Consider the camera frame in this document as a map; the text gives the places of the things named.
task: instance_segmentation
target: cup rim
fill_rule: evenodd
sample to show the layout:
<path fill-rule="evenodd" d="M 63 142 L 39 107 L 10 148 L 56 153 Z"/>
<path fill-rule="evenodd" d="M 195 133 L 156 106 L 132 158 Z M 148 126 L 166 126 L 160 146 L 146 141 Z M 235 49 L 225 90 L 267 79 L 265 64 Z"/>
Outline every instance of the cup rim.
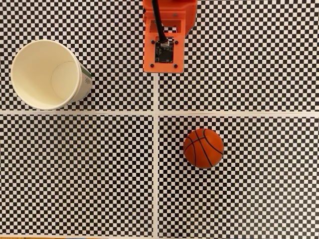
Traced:
<path fill-rule="evenodd" d="M 33 104 L 30 104 L 28 103 L 23 97 L 21 97 L 21 95 L 18 93 L 18 91 L 16 90 L 16 87 L 15 87 L 15 84 L 14 84 L 14 80 L 13 80 L 13 68 L 14 68 L 14 63 L 15 63 L 15 60 L 17 59 L 17 57 L 19 56 L 19 54 L 28 46 L 32 45 L 32 44 L 36 44 L 36 43 L 39 43 L 39 42 L 43 42 L 43 41 L 47 41 L 47 42 L 50 42 L 50 43 L 55 43 L 55 44 L 58 44 L 59 46 L 63 47 L 64 49 L 66 49 L 69 54 L 72 56 L 73 60 L 74 60 L 74 63 L 76 64 L 76 69 L 77 69 L 77 81 L 76 81 L 76 85 L 74 87 L 74 90 L 72 92 L 72 94 L 65 100 L 63 101 L 62 103 L 58 104 L 58 105 L 55 105 L 53 107 L 49 107 L 49 108 L 42 108 L 42 107 L 38 107 L 38 106 L 35 106 Z M 33 42 L 30 42 L 28 44 L 26 44 L 25 46 L 23 46 L 19 51 L 18 53 L 15 55 L 13 61 L 12 61 L 12 65 L 11 65 L 11 71 L 10 71 L 10 75 L 11 75 L 11 83 L 12 83 L 12 86 L 13 86 L 13 89 L 14 91 L 16 92 L 16 94 L 19 96 L 19 98 L 25 102 L 27 105 L 33 107 L 33 108 L 36 108 L 36 109 L 39 109 L 39 110 L 55 110 L 55 109 L 58 109 L 58 108 L 61 108 L 63 106 L 65 106 L 66 104 L 68 104 L 68 102 L 70 102 L 72 100 L 72 98 L 76 95 L 77 91 L 78 91 L 78 88 L 79 88 L 79 85 L 80 85 L 80 74 L 81 74 L 81 69 L 80 69 L 80 65 L 78 63 L 78 59 L 76 58 L 76 56 L 74 55 L 74 53 L 69 49 L 67 48 L 66 46 L 64 46 L 63 44 L 61 44 L 60 42 L 57 42 L 57 41 L 54 41 L 54 40 L 49 40 L 49 39 L 41 39 L 41 40 L 36 40 L 36 41 L 33 41 Z"/>

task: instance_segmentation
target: green label on cup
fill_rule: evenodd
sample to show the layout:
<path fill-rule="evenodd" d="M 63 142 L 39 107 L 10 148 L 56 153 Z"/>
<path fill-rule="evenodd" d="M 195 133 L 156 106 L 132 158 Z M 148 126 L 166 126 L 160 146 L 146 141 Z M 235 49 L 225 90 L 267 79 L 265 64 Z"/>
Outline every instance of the green label on cup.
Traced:
<path fill-rule="evenodd" d="M 86 76 L 92 78 L 92 75 L 90 74 L 90 72 L 88 72 L 87 70 L 85 70 L 82 66 L 81 66 L 81 69 L 82 69 L 82 73 L 85 74 Z"/>

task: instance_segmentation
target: checkerboard pattern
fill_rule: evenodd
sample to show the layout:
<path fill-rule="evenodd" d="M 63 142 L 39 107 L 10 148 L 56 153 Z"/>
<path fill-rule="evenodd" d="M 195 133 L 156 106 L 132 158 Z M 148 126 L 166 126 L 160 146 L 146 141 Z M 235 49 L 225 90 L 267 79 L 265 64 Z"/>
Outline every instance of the checkerboard pattern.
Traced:
<path fill-rule="evenodd" d="M 0 116 L 0 158 L 0 234 L 152 235 L 152 116 Z"/>
<path fill-rule="evenodd" d="M 224 141 L 212 169 L 183 156 L 210 128 Z M 159 118 L 159 236 L 315 239 L 319 235 L 319 119 Z"/>
<path fill-rule="evenodd" d="M 142 14 L 142 1 L 1 1 L 0 110 L 32 109 L 17 97 L 9 73 L 19 49 L 39 39 L 64 44 L 92 73 L 91 94 L 63 110 L 151 110 Z"/>
<path fill-rule="evenodd" d="M 319 1 L 199 0 L 160 110 L 319 110 Z"/>

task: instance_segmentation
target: black cable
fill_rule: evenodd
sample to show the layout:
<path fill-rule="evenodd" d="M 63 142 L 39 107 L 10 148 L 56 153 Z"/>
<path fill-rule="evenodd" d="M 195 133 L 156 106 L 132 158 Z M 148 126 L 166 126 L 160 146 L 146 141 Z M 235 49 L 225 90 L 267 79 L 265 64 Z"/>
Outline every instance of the black cable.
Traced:
<path fill-rule="evenodd" d="M 156 27 L 157 27 L 158 33 L 159 33 L 159 43 L 167 42 L 168 39 L 166 38 L 166 36 L 164 34 L 163 26 L 161 25 L 160 8 L 159 8 L 158 0 L 152 0 L 152 5 L 153 5 Z"/>

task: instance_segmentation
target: orange 3d-printed mount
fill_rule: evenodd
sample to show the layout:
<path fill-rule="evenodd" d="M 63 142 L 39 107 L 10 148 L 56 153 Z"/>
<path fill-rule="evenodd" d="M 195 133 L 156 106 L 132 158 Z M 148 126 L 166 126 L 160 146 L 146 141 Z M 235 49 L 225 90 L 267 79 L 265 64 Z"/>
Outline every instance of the orange 3d-printed mount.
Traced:
<path fill-rule="evenodd" d="M 144 71 L 182 73 L 185 37 L 195 25 L 197 0 L 158 0 L 158 4 L 162 25 L 174 31 L 165 32 L 169 42 L 158 43 L 152 0 L 143 0 L 143 20 L 146 25 Z"/>

